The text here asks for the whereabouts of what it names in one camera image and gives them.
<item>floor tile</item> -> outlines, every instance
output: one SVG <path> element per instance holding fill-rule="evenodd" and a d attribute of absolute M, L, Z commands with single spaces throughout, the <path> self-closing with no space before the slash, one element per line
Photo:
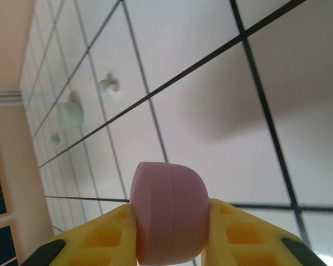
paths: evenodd
<path fill-rule="evenodd" d="M 54 96 L 53 84 L 49 76 L 47 59 L 44 60 L 41 72 L 39 73 L 39 83 L 41 85 L 42 95 L 44 97 L 46 113 L 53 105 L 56 97 Z"/>
<path fill-rule="evenodd" d="M 37 126 L 39 127 L 40 124 L 43 122 L 44 117 L 47 114 L 40 82 L 37 82 L 35 85 L 31 101 L 32 105 L 36 109 L 35 115 L 36 115 Z"/>
<path fill-rule="evenodd" d="M 102 215 L 98 201 L 82 200 L 87 222 Z"/>
<path fill-rule="evenodd" d="M 127 196 L 133 175 L 143 161 L 164 161 L 148 103 L 143 103 L 110 125 Z"/>
<path fill-rule="evenodd" d="M 36 125 L 34 123 L 34 118 L 32 116 L 32 110 L 31 110 L 30 106 L 27 106 L 26 117 L 27 117 L 27 123 L 28 123 L 28 127 L 29 127 L 29 132 L 31 133 L 31 136 L 33 136 L 33 134 L 36 131 Z"/>
<path fill-rule="evenodd" d="M 60 205 L 59 199 L 57 198 L 51 198 L 52 200 L 52 205 L 55 211 L 55 215 L 57 216 L 57 221 L 58 221 L 58 228 L 66 231 L 67 227 L 65 225 L 65 221 L 64 221 L 64 215 L 62 212 L 62 206 Z"/>
<path fill-rule="evenodd" d="M 83 109 L 84 123 L 81 128 L 85 136 L 105 122 L 88 57 L 82 61 L 70 85 L 70 99 Z"/>
<path fill-rule="evenodd" d="M 51 159 L 57 153 L 56 153 L 56 147 L 51 141 L 52 131 L 51 131 L 51 127 L 50 127 L 48 119 L 45 119 L 45 121 L 44 121 L 40 130 L 42 131 L 42 135 L 43 135 L 43 138 L 44 138 L 47 157 L 48 157 L 48 159 Z"/>
<path fill-rule="evenodd" d="M 33 57 L 32 57 L 32 45 L 31 45 L 31 40 L 28 39 L 27 40 L 27 48 L 26 48 L 26 71 L 27 71 L 27 78 L 28 78 L 28 83 L 30 88 L 30 92 L 31 89 L 33 88 L 33 84 L 34 84 L 34 80 L 36 79 L 36 75 L 37 75 L 37 68 L 35 66 Z"/>
<path fill-rule="evenodd" d="M 243 211 L 300 237 L 299 228 L 293 211 L 273 211 L 263 209 L 243 209 Z"/>
<path fill-rule="evenodd" d="M 289 0 L 236 0 L 245 29 L 250 28 L 266 16 L 272 14 Z"/>
<path fill-rule="evenodd" d="M 36 17 L 37 26 L 42 36 L 43 47 L 46 48 L 48 43 L 48 38 L 53 27 L 52 17 L 49 12 L 49 5 L 47 0 L 36 1 L 34 15 Z"/>
<path fill-rule="evenodd" d="M 64 1 L 57 23 L 57 32 L 59 32 L 68 75 L 71 75 L 86 50 L 73 0 Z"/>
<path fill-rule="evenodd" d="M 127 1 L 152 91 L 238 34 L 228 1 Z"/>
<path fill-rule="evenodd" d="M 85 218 L 82 201 L 79 199 L 70 199 L 69 202 L 72 209 L 74 226 L 77 227 L 86 223 L 87 220 Z"/>
<path fill-rule="evenodd" d="M 97 198 L 96 187 L 89 171 L 89 165 L 83 143 L 79 143 L 69 150 L 72 158 L 75 178 L 81 197 Z"/>
<path fill-rule="evenodd" d="M 65 104 L 68 102 L 76 102 L 76 97 L 74 96 L 76 93 L 74 92 L 73 88 L 71 87 L 70 84 L 67 85 L 67 87 L 63 90 L 62 95 L 60 96 L 60 98 L 58 99 L 58 104 Z M 82 110 L 83 111 L 83 115 L 84 115 L 84 123 L 81 126 L 76 126 L 76 127 L 70 127 L 70 128 L 66 128 L 65 125 L 62 125 L 59 122 L 59 117 L 58 117 L 58 108 L 56 107 L 55 109 L 55 115 L 56 115 L 56 119 L 58 121 L 58 131 L 64 131 L 65 135 L 67 137 L 67 145 L 72 145 L 75 142 L 79 141 L 82 138 L 82 130 L 81 128 L 84 127 L 85 123 L 89 123 L 88 119 L 85 118 L 85 111 L 87 110 Z"/>
<path fill-rule="evenodd" d="M 98 81 L 110 73 L 117 79 L 120 92 L 103 97 L 110 119 L 130 107 L 145 95 L 142 76 L 129 34 L 127 21 L 120 5 L 91 48 Z"/>
<path fill-rule="evenodd" d="M 56 229 L 56 228 L 53 227 L 53 234 L 55 236 L 57 236 L 57 235 L 61 234 L 61 231 L 59 231 L 58 229 Z"/>
<path fill-rule="evenodd" d="M 181 264 L 174 264 L 175 266 L 194 266 L 193 261 L 189 261 L 189 262 L 185 262 L 185 263 L 181 263 Z"/>
<path fill-rule="evenodd" d="M 56 133 L 61 133 L 63 132 L 59 120 L 58 120 L 58 111 L 57 111 L 57 105 L 54 105 L 54 107 L 52 108 L 52 110 L 50 111 L 50 113 L 48 114 L 48 118 L 49 120 L 49 124 L 51 126 L 51 130 L 52 130 L 52 134 L 56 134 Z M 57 152 L 60 152 L 62 150 L 64 150 L 67 146 L 66 143 L 63 141 L 63 135 L 60 134 L 61 136 L 61 145 L 57 146 Z"/>
<path fill-rule="evenodd" d="M 53 208 L 52 199 L 51 198 L 46 198 L 46 201 L 47 201 L 48 212 L 49 212 L 49 216 L 51 218 L 52 225 L 57 227 L 58 226 L 58 220 L 57 220 L 57 216 L 56 216 L 56 213 L 54 211 L 54 208 Z"/>
<path fill-rule="evenodd" d="M 72 210 L 70 208 L 69 200 L 66 198 L 60 198 L 57 200 L 59 201 L 59 204 L 62 206 L 62 213 L 66 230 L 73 229 L 75 225 L 72 217 Z"/>
<path fill-rule="evenodd" d="M 67 75 L 64 71 L 64 65 L 57 43 L 56 32 L 54 32 L 52 36 L 46 58 L 48 68 L 52 75 L 53 89 L 55 91 L 55 95 L 58 96 L 65 83 L 67 82 Z"/>
<path fill-rule="evenodd" d="M 116 1 L 95 0 L 87 2 L 85 0 L 77 0 L 77 2 L 82 15 L 87 41 L 91 43 Z"/>
<path fill-rule="evenodd" d="M 333 1 L 306 1 L 250 44 L 298 201 L 333 204 Z"/>
<path fill-rule="evenodd" d="M 240 44 L 152 99 L 169 162 L 194 169 L 209 197 L 289 201 Z"/>
<path fill-rule="evenodd" d="M 54 179 L 55 187 L 57 188 L 57 196 L 67 197 L 67 190 L 63 182 L 63 177 L 58 160 L 54 159 L 49 163 L 49 165 L 52 169 L 52 177 Z"/>
<path fill-rule="evenodd" d="M 30 95 L 31 88 L 32 88 L 32 87 L 30 87 L 29 82 L 28 82 L 26 61 L 24 61 L 23 65 L 22 65 L 22 72 L 21 72 L 19 86 L 20 86 L 23 105 L 26 107 L 27 102 L 28 102 L 28 97 Z"/>
<path fill-rule="evenodd" d="M 196 257 L 196 266 L 202 266 L 202 264 L 201 264 L 201 255 L 198 255 Z"/>
<path fill-rule="evenodd" d="M 47 0 L 47 1 L 48 1 L 49 5 L 51 6 L 51 8 L 49 10 L 51 12 L 52 20 L 55 20 L 55 19 L 57 19 L 57 13 L 59 10 L 59 6 L 62 4 L 61 2 L 65 1 L 65 0 Z"/>
<path fill-rule="evenodd" d="M 99 198 L 125 198 L 106 129 L 85 140 Z"/>
<path fill-rule="evenodd" d="M 58 195 L 58 192 L 57 192 L 57 185 L 56 185 L 56 181 L 55 181 L 54 176 L 53 176 L 51 163 L 48 163 L 48 164 L 46 164 L 42 167 L 43 167 L 43 170 L 46 173 L 46 181 L 47 181 L 47 184 L 48 184 L 48 187 L 49 187 L 49 191 L 51 192 L 50 196 L 58 197 L 59 195 Z"/>
<path fill-rule="evenodd" d="M 51 192 L 49 190 L 49 186 L 47 183 L 47 178 L 46 178 L 46 172 L 44 168 L 39 168 L 39 174 L 41 176 L 41 181 L 42 181 L 42 186 L 43 186 L 43 191 L 45 196 L 51 196 Z"/>
<path fill-rule="evenodd" d="M 304 212 L 303 218 L 313 251 L 333 266 L 333 214 Z"/>
<path fill-rule="evenodd" d="M 103 214 L 108 213 L 108 212 L 112 211 L 113 209 L 116 209 L 116 208 L 120 207 L 123 204 L 125 204 L 125 203 L 123 203 L 123 202 L 111 202 L 111 201 L 100 201 L 100 205 L 101 205 Z"/>
<path fill-rule="evenodd" d="M 80 191 L 75 178 L 75 172 L 72 169 L 70 153 L 63 153 L 57 158 L 57 160 L 62 172 L 62 181 L 67 190 L 67 197 L 79 197 Z"/>
<path fill-rule="evenodd" d="M 49 160 L 46 148 L 46 141 L 44 139 L 43 131 L 39 130 L 35 136 L 37 139 L 37 144 L 39 147 L 39 152 L 41 153 L 42 164 L 46 163 Z"/>

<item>black tile grout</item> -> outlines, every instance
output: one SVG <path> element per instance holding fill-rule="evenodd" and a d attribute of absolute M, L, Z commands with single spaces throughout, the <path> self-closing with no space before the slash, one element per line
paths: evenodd
<path fill-rule="evenodd" d="M 86 200 L 86 201 L 110 201 L 110 202 L 125 202 L 129 203 L 128 199 L 124 198 L 89 198 L 89 197 L 59 197 L 46 196 L 46 198 L 67 198 L 71 200 Z M 272 203 L 250 203 L 250 202 L 226 202 L 236 208 L 244 209 L 267 209 L 272 211 L 293 211 L 295 209 L 291 204 L 272 204 Z M 301 204 L 297 207 L 302 212 L 330 212 L 333 213 L 333 206 Z"/>
<path fill-rule="evenodd" d="M 131 22 L 131 19 L 130 19 L 129 13 L 128 13 L 127 4 L 126 4 L 125 1 L 122 1 L 122 6 L 123 6 L 123 11 L 124 11 L 124 14 L 125 14 L 126 21 L 127 21 L 130 37 L 132 39 L 134 52 L 135 52 L 135 55 L 136 55 L 136 58 L 137 58 L 139 71 L 140 71 L 140 74 L 142 76 L 142 81 L 143 81 L 145 93 L 148 95 L 150 93 L 150 91 L 149 91 L 149 87 L 148 87 L 148 83 L 147 83 L 147 78 L 146 78 L 146 75 L 145 75 L 145 72 L 144 72 L 144 68 L 143 68 L 143 64 L 142 64 L 142 58 L 141 58 L 140 53 L 139 53 L 139 49 L 138 49 L 138 46 L 137 46 L 137 40 L 135 38 L 132 22 Z M 159 123 L 158 123 L 158 119 L 157 119 L 157 114 L 155 113 L 155 108 L 154 108 L 154 105 L 153 105 L 153 102 L 152 102 L 151 98 L 148 99 L 148 104 L 149 104 L 149 107 L 150 107 L 150 112 L 152 113 L 153 122 L 154 122 L 155 130 L 157 132 L 160 148 L 162 150 L 164 162 L 169 162 L 167 151 L 165 149 L 164 141 L 163 141 L 163 138 L 162 138 L 162 132 L 160 131 L 160 127 L 159 127 Z"/>
<path fill-rule="evenodd" d="M 56 97 L 54 103 L 52 104 L 51 108 L 48 110 L 48 113 L 46 114 L 46 116 L 44 117 L 43 120 L 45 120 L 47 118 L 47 116 L 49 115 L 49 113 L 53 110 L 54 106 L 56 105 L 56 103 L 58 102 L 60 96 L 62 96 L 64 90 L 66 89 L 69 81 L 72 79 L 72 77 L 74 76 L 74 74 L 76 73 L 76 71 L 78 70 L 79 66 L 81 65 L 82 61 L 84 60 L 85 56 L 88 54 L 89 49 L 93 46 L 93 44 L 95 43 L 96 39 L 100 36 L 102 30 L 105 28 L 105 26 L 107 25 L 108 21 L 110 20 L 111 16 L 113 15 L 113 13 L 115 12 L 117 6 L 119 4 L 119 0 L 116 2 L 115 6 L 113 7 L 113 9 L 110 11 L 109 15 L 107 16 L 107 18 L 105 19 L 105 21 L 103 22 L 102 26 L 99 28 L 99 30 L 97 31 L 94 39 L 92 40 L 92 42 L 90 43 L 89 48 L 85 51 L 85 53 L 83 54 L 83 56 L 81 57 L 80 61 L 78 62 L 78 64 L 75 66 L 74 70 L 72 71 L 71 75 L 68 77 L 67 82 L 65 83 L 65 85 L 63 86 L 63 88 L 61 89 L 61 91 L 59 92 L 58 96 Z M 41 126 L 43 125 L 44 121 L 41 122 L 41 124 L 38 126 L 38 129 L 35 131 L 35 133 L 32 136 L 32 139 L 36 136 L 38 130 L 41 128 Z"/>
<path fill-rule="evenodd" d="M 74 4 L 75 4 L 75 8 L 77 10 L 78 20 L 79 20 L 81 31 L 83 33 L 85 46 L 86 46 L 87 49 L 89 49 L 88 39 L 87 39 L 87 35 L 86 35 L 86 32 L 85 32 L 84 23 L 83 23 L 83 20 L 82 20 L 82 17 L 81 17 L 81 12 L 80 12 L 80 8 L 79 8 L 79 4 L 78 4 L 77 0 L 74 0 Z M 101 111 L 102 111 L 103 119 L 106 122 L 107 121 L 107 113 L 106 113 L 105 105 L 104 105 L 103 100 L 102 100 L 101 93 L 99 92 L 98 79 L 97 79 L 97 75 L 96 75 L 96 71 L 95 71 L 93 58 L 92 58 L 92 55 L 91 55 L 90 52 L 88 52 L 88 59 L 89 59 L 90 68 L 91 68 L 91 71 L 92 71 L 92 74 L 93 74 L 93 79 L 94 79 L 94 83 L 95 83 L 96 92 L 97 92 L 97 95 L 98 95 L 98 98 L 99 98 L 99 103 L 100 103 L 100 108 L 101 108 Z M 112 133 L 111 133 L 110 128 L 109 128 L 108 125 L 106 126 L 106 131 L 107 131 L 110 146 L 111 146 L 111 149 L 112 149 L 112 154 L 113 154 L 113 157 L 114 157 L 116 171 L 117 171 L 117 174 L 118 174 L 118 177 L 119 177 L 119 180 L 120 180 L 122 192 L 123 192 L 124 197 L 127 199 L 127 192 L 126 192 L 125 185 L 124 185 L 124 182 L 123 182 L 120 165 L 119 165 L 119 161 L 118 161 L 118 158 L 117 158 L 117 152 L 115 150 L 115 146 L 114 146 L 114 142 L 113 142 L 113 138 L 112 138 Z"/>
<path fill-rule="evenodd" d="M 111 201 L 111 202 L 124 202 L 128 203 L 129 200 L 125 198 L 88 198 L 88 197 L 55 197 L 45 196 L 46 198 L 67 198 L 70 200 L 84 200 L 84 201 Z"/>
<path fill-rule="evenodd" d="M 230 0 L 230 4 L 231 4 L 231 7 L 232 7 L 233 15 L 234 15 L 234 18 L 236 20 L 236 24 L 237 24 L 239 33 L 243 34 L 245 32 L 245 29 L 244 29 L 244 26 L 243 26 L 243 23 L 242 23 L 242 20 L 241 20 L 241 16 L 240 16 L 240 13 L 239 13 L 239 10 L 238 10 L 238 7 L 237 7 L 236 0 Z M 284 178 L 284 182 L 286 184 L 286 189 L 287 189 L 287 192 L 288 192 L 289 197 L 290 197 L 291 205 L 294 206 L 294 212 L 295 212 L 297 226 L 300 230 L 302 240 L 310 248 L 309 237 L 308 237 L 304 222 L 302 220 L 301 212 L 297 208 L 296 194 L 295 194 L 295 191 L 294 191 L 294 188 L 293 188 L 293 185 L 292 185 L 290 174 L 289 174 L 288 169 L 287 169 L 285 157 L 284 157 L 284 154 L 282 152 L 281 145 L 280 145 L 280 140 L 279 140 L 278 134 L 276 132 L 276 127 L 275 127 L 275 124 L 274 124 L 273 116 L 271 114 L 270 107 L 269 107 L 268 101 L 266 99 L 263 84 L 261 82 L 261 78 L 260 78 L 258 68 L 257 68 L 256 63 L 255 63 L 253 53 L 251 51 L 251 47 L 250 47 L 248 38 L 244 38 L 242 40 L 242 43 L 243 43 L 245 54 L 246 54 L 246 57 L 247 57 L 247 60 L 248 60 L 249 68 L 250 68 L 251 74 L 253 76 L 253 81 L 255 83 L 256 90 L 258 92 L 258 97 L 259 97 L 259 100 L 260 100 L 260 103 L 261 103 L 261 107 L 263 109 L 265 120 L 266 120 L 266 123 L 268 124 L 271 139 L 273 141 L 274 149 L 275 149 L 277 159 L 278 159 L 281 171 L 282 171 L 282 176 Z"/>
<path fill-rule="evenodd" d="M 267 17 L 265 17 L 264 19 L 262 19 L 261 21 L 259 21 L 258 23 L 254 24 L 252 27 L 250 27 L 249 29 L 246 29 L 245 32 L 243 34 L 237 35 L 236 37 L 234 37 L 232 40 L 228 41 L 227 43 L 225 43 L 224 45 L 222 45 L 221 47 L 219 47 L 218 49 L 216 49 L 215 51 L 211 52 L 210 54 L 208 54 L 207 56 L 205 56 L 204 58 L 200 59 L 199 61 L 197 61 L 196 63 L 194 63 L 193 65 L 191 65 L 190 67 L 188 67 L 187 69 L 185 69 L 184 71 L 182 71 L 181 73 L 179 73 L 178 75 L 176 75 L 175 77 L 171 78 L 169 81 L 167 81 L 166 83 L 164 83 L 163 85 L 161 85 L 160 87 L 158 87 L 157 89 L 155 89 L 154 91 L 150 92 L 148 95 L 146 95 L 145 97 L 141 98 L 140 100 L 136 101 L 134 104 L 132 104 L 130 107 L 126 108 L 125 110 L 123 110 L 122 112 L 120 112 L 118 115 L 114 116 L 113 118 L 111 118 L 109 121 L 107 121 L 106 123 L 104 123 L 103 125 L 99 126 L 98 128 L 96 128 L 95 130 L 93 130 L 91 133 L 85 135 L 81 140 L 75 142 L 73 145 L 71 145 L 70 147 L 67 147 L 65 150 L 63 150 L 61 153 L 59 153 L 57 156 L 60 156 L 61 154 L 63 154 L 64 152 L 68 151 L 69 149 L 71 149 L 72 147 L 74 147 L 75 145 L 79 144 L 81 141 L 87 139 L 88 137 L 90 137 L 91 135 L 95 134 L 97 131 L 101 130 L 102 128 L 104 128 L 105 126 L 111 124 L 113 121 L 117 120 L 118 118 L 120 118 L 121 116 L 125 115 L 126 113 L 128 113 L 129 111 L 133 110 L 134 108 L 136 108 L 137 106 L 139 106 L 140 104 L 142 104 L 143 102 L 147 101 L 148 99 L 150 99 L 151 97 L 153 97 L 154 95 L 160 93 L 161 91 L 163 91 L 164 89 L 166 89 L 167 87 L 171 86 L 172 84 L 176 83 L 178 80 L 180 80 L 181 78 L 183 78 L 184 76 L 190 74 L 191 72 L 193 72 L 194 70 L 196 70 L 197 68 L 199 68 L 200 66 L 206 64 L 207 62 L 211 61 L 212 59 L 214 59 L 215 57 L 217 57 L 218 55 L 220 55 L 221 53 L 225 52 L 226 50 L 230 49 L 231 47 L 233 47 L 234 45 L 240 43 L 244 38 L 249 37 L 250 35 L 254 34 L 255 32 L 257 32 L 258 30 L 266 27 L 268 24 L 270 24 L 272 21 L 278 19 L 279 17 L 283 16 L 284 14 L 286 14 L 288 11 L 292 10 L 293 8 L 295 8 L 296 6 L 293 6 L 294 2 L 290 2 L 290 4 L 292 4 L 291 8 L 279 8 L 277 9 L 275 12 L 273 12 L 272 14 L 268 15 Z M 50 162 L 50 160 L 48 160 L 46 163 L 42 164 L 41 166 L 47 164 Z"/>
<path fill-rule="evenodd" d="M 52 225 L 52 227 L 54 227 L 54 228 L 57 229 L 58 231 L 64 233 L 64 231 L 63 231 L 63 230 L 60 230 L 58 227 L 56 227 L 56 226 L 54 226 L 54 225 Z"/>

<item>pink bottle cap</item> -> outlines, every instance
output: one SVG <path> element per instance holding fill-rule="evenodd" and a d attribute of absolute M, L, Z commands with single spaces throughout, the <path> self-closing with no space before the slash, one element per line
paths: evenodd
<path fill-rule="evenodd" d="M 141 265 L 187 262 L 207 243 L 210 202 L 201 177 L 171 163 L 141 162 L 130 193 Z"/>

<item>wall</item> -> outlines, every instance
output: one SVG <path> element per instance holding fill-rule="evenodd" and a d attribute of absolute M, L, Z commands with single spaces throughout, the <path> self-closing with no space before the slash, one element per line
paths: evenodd
<path fill-rule="evenodd" d="M 34 0 L 0 0 L 0 91 L 19 90 L 34 3 Z"/>
<path fill-rule="evenodd" d="M 25 259 L 53 236 L 23 106 L 0 106 L 0 154 L 19 249 Z"/>

